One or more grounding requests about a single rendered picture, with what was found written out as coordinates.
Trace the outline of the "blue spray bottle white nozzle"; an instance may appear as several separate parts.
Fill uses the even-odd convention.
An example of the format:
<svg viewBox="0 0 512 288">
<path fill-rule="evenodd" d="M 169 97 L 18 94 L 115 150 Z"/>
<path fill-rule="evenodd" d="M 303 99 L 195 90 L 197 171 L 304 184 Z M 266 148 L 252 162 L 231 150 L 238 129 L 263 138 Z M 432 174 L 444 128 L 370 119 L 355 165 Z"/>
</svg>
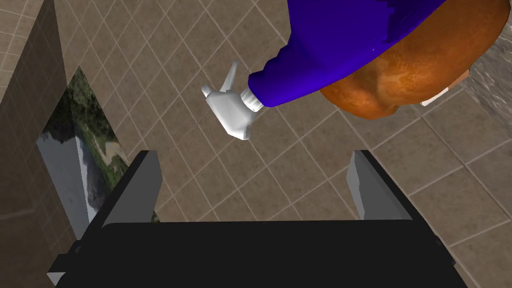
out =
<svg viewBox="0 0 512 288">
<path fill-rule="evenodd" d="M 219 90 L 201 88 L 226 132 L 248 140 L 263 107 L 276 107 L 349 76 L 417 28 L 446 0 L 287 0 L 291 35 L 247 88 L 233 91 L 234 62 Z"/>
</svg>

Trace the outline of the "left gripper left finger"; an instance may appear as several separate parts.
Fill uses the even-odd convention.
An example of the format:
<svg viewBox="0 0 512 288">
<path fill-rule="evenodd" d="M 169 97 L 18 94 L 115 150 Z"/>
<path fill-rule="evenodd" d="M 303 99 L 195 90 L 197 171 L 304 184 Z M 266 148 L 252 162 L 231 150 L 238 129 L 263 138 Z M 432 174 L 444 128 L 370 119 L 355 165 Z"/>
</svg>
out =
<svg viewBox="0 0 512 288">
<path fill-rule="evenodd" d="M 88 225 L 82 240 L 88 240 L 106 225 L 149 223 L 161 190 L 163 176 L 155 150 L 138 152 L 121 180 Z"/>
</svg>

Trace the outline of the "landscape picture on wall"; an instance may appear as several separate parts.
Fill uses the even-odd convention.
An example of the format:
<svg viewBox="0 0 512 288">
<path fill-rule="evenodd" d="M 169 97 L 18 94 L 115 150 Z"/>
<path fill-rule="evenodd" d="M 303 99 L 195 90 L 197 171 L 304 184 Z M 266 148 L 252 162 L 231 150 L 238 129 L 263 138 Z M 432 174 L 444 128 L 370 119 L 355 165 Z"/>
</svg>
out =
<svg viewBox="0 0 512 288">
<path fill-rule="evenodd" d="M 36 142 L 77 239 L 130 168 L 81 68 L 77 68 Z"/>
</svg>

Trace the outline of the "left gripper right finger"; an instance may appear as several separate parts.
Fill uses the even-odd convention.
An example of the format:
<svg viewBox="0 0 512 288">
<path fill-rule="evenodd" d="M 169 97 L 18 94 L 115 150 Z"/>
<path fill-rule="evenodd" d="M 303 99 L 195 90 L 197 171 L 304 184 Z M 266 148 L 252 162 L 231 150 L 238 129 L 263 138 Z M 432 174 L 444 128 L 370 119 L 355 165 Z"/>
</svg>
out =
<svg viewBox="0 0 512 288">
<path fill-rule="evenodd" d="M 360 219 L 424 221 L 369 150 L 353 151 L 346 182 Z"/>
</svg>

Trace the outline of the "brown bread loaf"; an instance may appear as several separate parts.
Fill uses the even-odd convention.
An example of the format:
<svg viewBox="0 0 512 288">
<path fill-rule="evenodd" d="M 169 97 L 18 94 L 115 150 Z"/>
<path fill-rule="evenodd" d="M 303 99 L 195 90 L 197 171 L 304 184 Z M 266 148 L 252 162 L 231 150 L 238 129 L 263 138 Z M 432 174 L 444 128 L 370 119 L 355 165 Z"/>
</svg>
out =
<svg viewBox="0 0 512 288">
<path fill-rule="evenodd" d="M 429 100 L 468 74 L 502 32 L 510 9 L 510 0 L 445 0 L 404 39 L 321 94 L 370 120 Z"/>
</svg>

